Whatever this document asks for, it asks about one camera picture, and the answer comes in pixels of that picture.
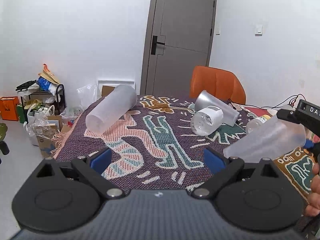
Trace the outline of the person's right hand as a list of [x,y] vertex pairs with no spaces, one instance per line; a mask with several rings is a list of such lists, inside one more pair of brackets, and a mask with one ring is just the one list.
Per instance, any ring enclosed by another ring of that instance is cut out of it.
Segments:
[[316,217],[320,213],[320,178],[319,178],[319,163],[316,163],[312,172],[315,175],[311,181],[311,193],[308,195],[308,205],[305,208],[305,215]]

